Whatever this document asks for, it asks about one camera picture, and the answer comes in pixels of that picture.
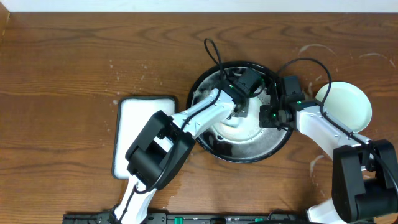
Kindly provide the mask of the mint green plate front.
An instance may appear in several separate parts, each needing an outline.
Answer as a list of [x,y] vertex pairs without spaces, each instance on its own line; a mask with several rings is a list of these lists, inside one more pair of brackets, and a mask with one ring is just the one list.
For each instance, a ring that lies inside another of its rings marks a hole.
[[262,102],[259,98],[249,100],[246,117],[231,117],[212,126],[223,139],[243,142],[256,137],[262,128],[259,127],[259,109]]

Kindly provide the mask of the mint green plate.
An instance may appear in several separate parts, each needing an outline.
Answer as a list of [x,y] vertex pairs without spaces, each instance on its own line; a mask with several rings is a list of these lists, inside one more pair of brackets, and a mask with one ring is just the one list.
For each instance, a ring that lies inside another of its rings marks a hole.
[[223,139],[243,142],[256,137],[262,128],[259,127],[259,109],[262,102],[259,98],[249,100],[246,117],[231,117],[212,126]]
[[372,118],[369,98],[347,82],[333,82],[324,105],[327,112],[356,133],[364,130]]

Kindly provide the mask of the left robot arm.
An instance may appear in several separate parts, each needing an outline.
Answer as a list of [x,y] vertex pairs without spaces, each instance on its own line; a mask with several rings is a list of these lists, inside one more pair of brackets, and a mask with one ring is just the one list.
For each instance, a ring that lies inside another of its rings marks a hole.
[[196,138],[230,117],[254,90],[239,80],[223,80],[208,96],[183,112],[153,113],[133,142],[124,147],[128,185],[114,209],[113,223],[141,223],[154,194],[177,175]]

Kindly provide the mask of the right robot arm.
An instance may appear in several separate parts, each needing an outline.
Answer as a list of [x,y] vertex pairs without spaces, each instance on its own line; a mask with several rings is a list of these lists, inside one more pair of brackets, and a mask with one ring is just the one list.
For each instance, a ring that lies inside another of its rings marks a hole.
[[310,207],[312,223],[356,223],[397,213],[397,158],[387,140],[372,141],[328,114],[323,103],[304,98],[283,106],[262,105],[262,128],[296,130],[332,159],[331,198]]

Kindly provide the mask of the black round tray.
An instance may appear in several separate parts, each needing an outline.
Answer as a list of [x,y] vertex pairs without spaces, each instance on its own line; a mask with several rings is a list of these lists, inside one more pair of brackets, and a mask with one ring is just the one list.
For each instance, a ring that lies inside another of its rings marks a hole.
[[[266,91],[267,87],[277,83],[275,72],[258,63],[247,61],[225,62],[223,67],[226,72],[231,72],[236,76],[243,74],[247,68],[252,68],[260,73],[266,81],[266,89],[256,98],[261,100],[262,105],[270,103],[271,96],[275,93],[268,94]],[[219,67],[214,66],[199,76],[188,94],[187,109],[210,94],[220,80],[219,73]],[[243,142],[235,142],[223,139],[212,126],[196,138],[197,143],[219,159],[238,163],[257,162],[274,155],[284,147],[292,135],[292,128],[287,128],[287,130],[262,128],[256,137]]]

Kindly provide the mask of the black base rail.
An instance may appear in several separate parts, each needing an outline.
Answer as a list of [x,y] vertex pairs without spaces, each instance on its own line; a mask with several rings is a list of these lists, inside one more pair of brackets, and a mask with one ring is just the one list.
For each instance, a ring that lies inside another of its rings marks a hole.
[[[111,224],[117,223],[112,214],[64,215],[63,224]],[[247,224],[247,223],[310,223],[306,218],[292,214],[273,213],[269,218],[260,215],[168,215],[148,213],[142,224]]]

